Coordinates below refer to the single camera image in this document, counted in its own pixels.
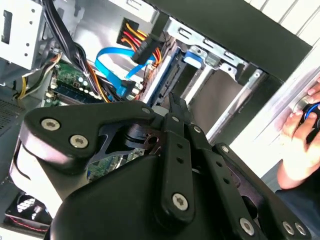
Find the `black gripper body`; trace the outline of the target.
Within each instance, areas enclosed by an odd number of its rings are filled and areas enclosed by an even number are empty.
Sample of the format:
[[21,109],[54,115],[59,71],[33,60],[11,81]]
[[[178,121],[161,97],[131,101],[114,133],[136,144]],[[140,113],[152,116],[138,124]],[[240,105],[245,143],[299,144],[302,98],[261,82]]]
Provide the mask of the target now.
[[158,218],[159,157],[139,157],[69,195],[50,226],[52,240],[238,240],[209,178],[192,171],[195,217]]

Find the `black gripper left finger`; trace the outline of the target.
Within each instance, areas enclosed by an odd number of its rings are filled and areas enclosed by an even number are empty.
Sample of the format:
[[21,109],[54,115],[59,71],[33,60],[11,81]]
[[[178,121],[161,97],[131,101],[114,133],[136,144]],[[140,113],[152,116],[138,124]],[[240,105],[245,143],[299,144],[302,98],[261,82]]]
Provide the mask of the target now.
[[157,215],[193,219],[195,198],[186,123],[170,108],[161,114],[141,101],[94,103],[32,110],[23,120],[21,162],[37,161],[26,191],[55,218],[78,189],[140,157],[161,162]]

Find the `person's bare hand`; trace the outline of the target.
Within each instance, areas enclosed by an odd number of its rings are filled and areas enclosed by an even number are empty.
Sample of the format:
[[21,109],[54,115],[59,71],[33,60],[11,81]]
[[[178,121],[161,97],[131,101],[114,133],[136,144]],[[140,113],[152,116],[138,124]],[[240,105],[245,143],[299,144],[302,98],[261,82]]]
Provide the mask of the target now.
[[320,134],[318,133],[311,143],[307,143],[307,136],[311,133],[316,123],[317,115],[311,112],[300,124],[303,111],[291,113],[283,125],[281,138],[284,147],[288,148],[283,160],[305,160],[305,165],[312,167],[320,162]]

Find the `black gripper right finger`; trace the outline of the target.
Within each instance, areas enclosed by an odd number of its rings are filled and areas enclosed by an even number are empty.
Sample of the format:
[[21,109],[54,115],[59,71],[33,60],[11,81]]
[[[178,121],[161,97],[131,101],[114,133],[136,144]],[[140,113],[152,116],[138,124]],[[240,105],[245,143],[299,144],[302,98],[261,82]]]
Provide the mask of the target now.
[[224,143],[211,146],[191,122],[186,102],[174,98],[174,112],[184,121],[192,149],[213,187],[223,240],[310,240],[305,224]]

